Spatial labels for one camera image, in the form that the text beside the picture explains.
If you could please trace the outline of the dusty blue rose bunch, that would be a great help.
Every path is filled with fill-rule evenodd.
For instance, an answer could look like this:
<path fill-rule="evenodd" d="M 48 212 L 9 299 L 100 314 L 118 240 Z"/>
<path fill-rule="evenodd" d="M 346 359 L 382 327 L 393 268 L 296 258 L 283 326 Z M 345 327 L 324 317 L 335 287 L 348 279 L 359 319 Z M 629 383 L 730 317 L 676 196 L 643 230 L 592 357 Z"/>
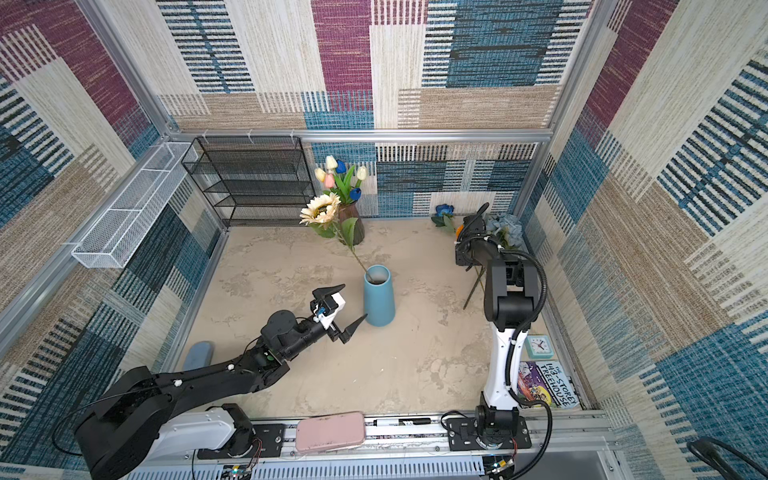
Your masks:
<path fill-rule="evenodd" d="M 472 236 L 484 236 L 491 248 L 491 253 L 498 251 L 519 250 L 522 248 L 522 225 L 520 220 L 511 214 L 499 214 L 485 219 L 485 212 L 489 203 L 483 204 L 476 213 L 463 218 L 464 230 L 461 238 Z M 475 280 L 470 292 L 464 302 L 463 309 L 466 309 L 472 300 L 478 286 L 485 290 L 486 267 L 465 267 L 467 271 L 475 271 Z"/>

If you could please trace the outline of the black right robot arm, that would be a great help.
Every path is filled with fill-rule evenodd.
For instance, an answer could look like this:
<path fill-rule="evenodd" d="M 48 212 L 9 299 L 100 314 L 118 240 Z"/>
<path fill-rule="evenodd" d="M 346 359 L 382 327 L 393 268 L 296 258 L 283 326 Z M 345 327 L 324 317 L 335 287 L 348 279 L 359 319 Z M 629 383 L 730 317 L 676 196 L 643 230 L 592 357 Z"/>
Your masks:
<path fill-rule="evenodd" d="M 518 389 L 522 350 L 546 303 L 548 283 L 541 263 L 520 250 L 508 250 L 487 231 L 489 204 L 463 219 L 455 241 L 456 264 L 478 267 L 484 275 L 484 314 L 492 332 L 489 373 L 475 413 L 478 444 L 486 449 L 512 444 L 528 447 L 521 408 L 532 401 Z"/>

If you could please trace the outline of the teal ceramic vase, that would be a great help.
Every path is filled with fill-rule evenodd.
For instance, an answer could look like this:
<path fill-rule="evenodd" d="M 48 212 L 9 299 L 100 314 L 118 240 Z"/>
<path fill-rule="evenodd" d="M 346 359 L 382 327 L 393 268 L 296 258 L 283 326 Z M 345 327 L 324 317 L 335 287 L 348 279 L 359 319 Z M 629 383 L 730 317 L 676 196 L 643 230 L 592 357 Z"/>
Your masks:
<path fill-rule="evenodd" d="M 364 277 L 364 313 L 375 327 L 389 325 L 395 318 L 395 296 L 390 270 L 383 265 L 368 268 Z"/>

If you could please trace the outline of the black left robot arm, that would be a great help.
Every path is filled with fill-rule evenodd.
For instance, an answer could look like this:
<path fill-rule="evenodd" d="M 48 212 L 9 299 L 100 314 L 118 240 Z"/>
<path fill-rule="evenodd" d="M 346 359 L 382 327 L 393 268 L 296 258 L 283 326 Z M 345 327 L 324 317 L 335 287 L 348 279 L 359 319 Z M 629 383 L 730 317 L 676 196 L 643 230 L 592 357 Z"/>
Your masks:
<path fill-rule="evenodd" d="M 261 392 L 284 377 L 289 363 L 323 337 L 347 343 L 361 322 L 340 329 L 342 285 L 313 291 L 310 315 L 273 313 L 240 355 L 201 368 L 125 373 L 75 422 L 74 437 L 94 479 L 121 479 L 149 459 L 210 451 L 254 456 L 263 440 L 230 397 Z"/>

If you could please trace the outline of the dark blue artificial rose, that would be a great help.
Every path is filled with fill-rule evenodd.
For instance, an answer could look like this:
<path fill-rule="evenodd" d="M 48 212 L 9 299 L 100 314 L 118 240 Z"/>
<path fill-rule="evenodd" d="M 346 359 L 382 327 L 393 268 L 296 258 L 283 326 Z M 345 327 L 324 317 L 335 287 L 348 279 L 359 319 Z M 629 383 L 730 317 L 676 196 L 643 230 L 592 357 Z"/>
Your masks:
<path fill-rule="evenodd" d="M 435 214 L 431 216 L 431 221 L 436 227 L 443 228 L 451 234 L 456 231 L 453 219 L 454 206 L 449 204 L 437 205 Z"/>

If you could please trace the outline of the red glass vase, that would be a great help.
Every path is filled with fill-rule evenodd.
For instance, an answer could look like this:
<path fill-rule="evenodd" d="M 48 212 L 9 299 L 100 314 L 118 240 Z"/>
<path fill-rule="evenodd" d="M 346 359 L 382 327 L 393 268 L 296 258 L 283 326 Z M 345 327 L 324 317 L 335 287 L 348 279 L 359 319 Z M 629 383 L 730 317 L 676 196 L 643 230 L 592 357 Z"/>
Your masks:
<path fill-rule="evenodd" d="M 359 245 L 365 238 L 365 230 L 357 205 L 355 203 L 342 205 L 338 218 L 344 240 L 349 241 L 353 246 Z"/>

